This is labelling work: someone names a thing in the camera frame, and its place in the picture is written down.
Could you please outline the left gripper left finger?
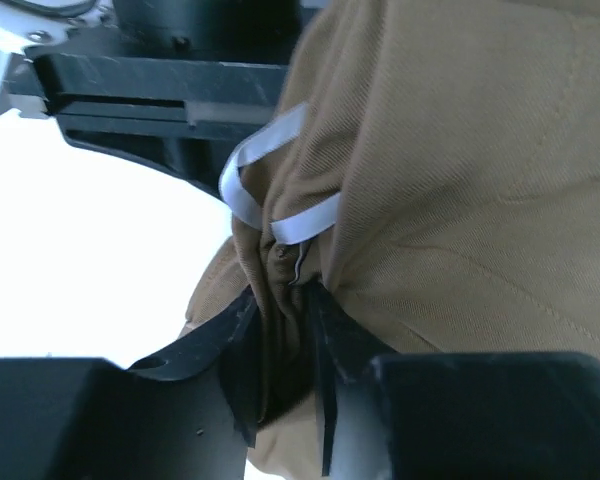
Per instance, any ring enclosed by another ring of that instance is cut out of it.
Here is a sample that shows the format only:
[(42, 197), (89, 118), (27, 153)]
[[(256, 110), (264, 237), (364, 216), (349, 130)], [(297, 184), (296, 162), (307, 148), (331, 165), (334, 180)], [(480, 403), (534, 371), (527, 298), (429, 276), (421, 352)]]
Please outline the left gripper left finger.
[(258, 417), (250, 290), (123, 369), (0, 359), (0, 479), (240, 479)]

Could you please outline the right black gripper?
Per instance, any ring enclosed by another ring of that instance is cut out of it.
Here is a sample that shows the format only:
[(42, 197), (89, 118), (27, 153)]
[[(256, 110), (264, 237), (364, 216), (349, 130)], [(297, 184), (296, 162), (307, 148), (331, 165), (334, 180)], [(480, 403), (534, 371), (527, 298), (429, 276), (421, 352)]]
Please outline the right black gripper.
[(30, 47), (22, 113), (71, 146), (216, 195), (231, 151), (272, 117), (317, 1), (110, 1)]

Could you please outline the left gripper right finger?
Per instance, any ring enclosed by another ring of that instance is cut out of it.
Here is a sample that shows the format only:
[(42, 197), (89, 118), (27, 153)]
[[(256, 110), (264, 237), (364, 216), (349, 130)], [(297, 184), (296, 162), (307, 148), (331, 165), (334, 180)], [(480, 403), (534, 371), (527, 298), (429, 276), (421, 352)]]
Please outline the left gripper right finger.
[(322, 472), (333, 479), (600, 479), (600, 362), (400, 354), (306, 288)]

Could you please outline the brown pleated skirt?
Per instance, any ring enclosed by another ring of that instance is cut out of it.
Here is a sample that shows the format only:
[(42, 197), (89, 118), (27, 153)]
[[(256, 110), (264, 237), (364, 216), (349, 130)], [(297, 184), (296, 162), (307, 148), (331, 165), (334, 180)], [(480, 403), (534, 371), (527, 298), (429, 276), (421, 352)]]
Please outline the brown pleated skirt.
[(402, 353), (600, 360), (600, 1), (331, 1), (224, 170), (232, 235), (191, 332), (251, 288), (249, 461), (321, 475), (301, 288)]

